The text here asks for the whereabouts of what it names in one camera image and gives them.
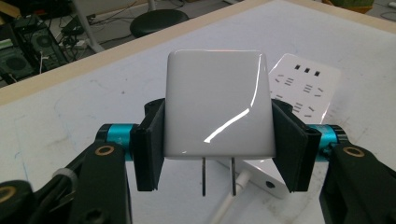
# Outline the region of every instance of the white power strip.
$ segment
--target white power strip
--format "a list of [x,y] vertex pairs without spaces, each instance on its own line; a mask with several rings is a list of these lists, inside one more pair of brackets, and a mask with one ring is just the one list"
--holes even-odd
[[271,98],[292,105],[303,122],[319,124],[340,76],[336,68],[285,54],[269,74]]
[[[341,72],[330,66],[285,54],[269,74],[271,98],[293,105],[293,113],[304,123],[322,122]],[[273,160],[236,161],[236,172],[253,173],[250,181],[277,198],[289,190]]]

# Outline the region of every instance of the teal metal part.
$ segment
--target teal metal part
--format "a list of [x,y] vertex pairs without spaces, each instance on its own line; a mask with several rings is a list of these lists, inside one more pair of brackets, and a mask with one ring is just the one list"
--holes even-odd
[[122,146],[125,151],[125,160],[131,161],[130,153],[131,130],[133,124],[112,124],[107,133],[107,142],[113,142]]

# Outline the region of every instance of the robotic arm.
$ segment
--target robotic arm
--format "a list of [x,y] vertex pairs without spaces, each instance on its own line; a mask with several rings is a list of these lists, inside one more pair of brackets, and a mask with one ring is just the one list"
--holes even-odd
[[[146,104],[140,125],[103,125],[95,142],[37,192],[26,181],[1,183],[0,223],[132,223],[125,152],[134,160],[137,189],[157,189],[164,106],[164,99]],[[349,143],[340,127],[306,125],[291,110],[273,100],[273,160],[289,191],[307,191],[322,158],[329,161],[319,197],[326,223],[396,223],[396,172]]]

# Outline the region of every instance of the black cable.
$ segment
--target black cable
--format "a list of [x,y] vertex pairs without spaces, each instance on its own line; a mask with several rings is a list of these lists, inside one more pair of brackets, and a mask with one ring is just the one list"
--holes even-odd
[[133,36],[133,35],[130,34],[130,35],[122,36],[122,37],[117,37],[117,38],[114,38],[114,39],[105,40],[103,42],[100,42],[99,44],[102,45],[102,44],[105,44],[105,43],[108,43],[108,42],[111,42],[111,41],[122,40],[122,39],[128,38],[130,36]]
[[130,7],[132,7],[132,6],[134,6],[134,4],[136,4],[136,2],[133,2],[130,6],[128,6],[128,7],[126,7],[125,9],[123,9],[123,10],[121,10],[121,11],[115,13],[114,15],[112,15],[112,16],[110,16],[110,17],[108,17],[108,18],[106,18],[106,19],[104,19],[104,20],[101,20],[101,21],[92,22],[92,23],[90,23],[90,25],[95,25],[95,24],[97,24],[97,23],[101,23],[101,22],[103,22],[103,21],[107,21],[107,20],[109,20],[109,19],[112,19],[112,18],[114,18],[115,16],[119,15],[120,13],[124,12],[126,9],[128,9],[128,8],[130,8]]
[[49,212],[54,202],[59,199],[68,188],[70,188],[70,181],[67,177],[62,176],[58,184],[44,197],[40,205],[30,216],[28,224],[42,223],[44,215]]

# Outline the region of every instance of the white cable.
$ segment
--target white cable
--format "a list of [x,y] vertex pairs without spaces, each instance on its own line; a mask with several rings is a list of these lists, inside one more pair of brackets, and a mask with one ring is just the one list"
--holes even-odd
[[218,211],[212,217],[212,219],[210,221],[211,224],[219,224],[221,222],[221,220],[225,216],[226,212],[230,208],[231,204],[233,203],[233,200],[246,187],[251,176],[252,176],[251,172],[249,172],[248,170],[242,170],[241,174],[239,174],[238,178],[236,178],[236,181],[235,181],[236,195],[233,196],[231,194],[231,192],[227,194],[227,196],[224,198],[222,204],[220,205]]

